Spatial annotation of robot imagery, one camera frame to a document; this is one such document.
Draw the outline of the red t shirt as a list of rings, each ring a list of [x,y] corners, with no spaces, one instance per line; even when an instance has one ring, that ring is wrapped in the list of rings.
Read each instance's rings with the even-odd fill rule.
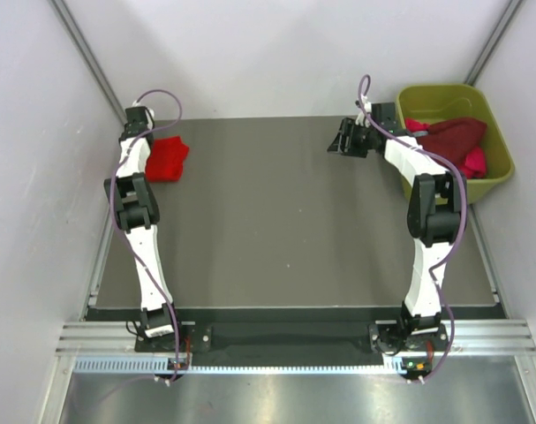
[[[146,177],[151,183],[177,182],[183,174],[190,148],[180,136],[156,140],[146,163]]]

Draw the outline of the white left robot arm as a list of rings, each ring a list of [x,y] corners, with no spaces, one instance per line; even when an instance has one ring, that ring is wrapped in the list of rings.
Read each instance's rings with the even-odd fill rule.
[[[158,248],[160,211],[145,172],[154,145],[154,112],[136,102],[125,110],[120,156],[104,189],[111,220],[134,259],[140,286],[138,337],[148,349],[178,352],[185,329],[178,323]]]

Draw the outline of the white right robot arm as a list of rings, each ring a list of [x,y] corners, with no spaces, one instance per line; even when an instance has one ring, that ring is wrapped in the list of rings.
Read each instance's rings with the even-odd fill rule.
[[[464,233],[464,177],[398,124],[393,103],[366,103],[357,117],[343,118],[328,151],[360,158],[375,151],[399,171],[411,189],[406,215],[414,242],[411,284],[396,323],[378,325],[375,346],[394,355],[444,338],[442,283],[449,256]]]

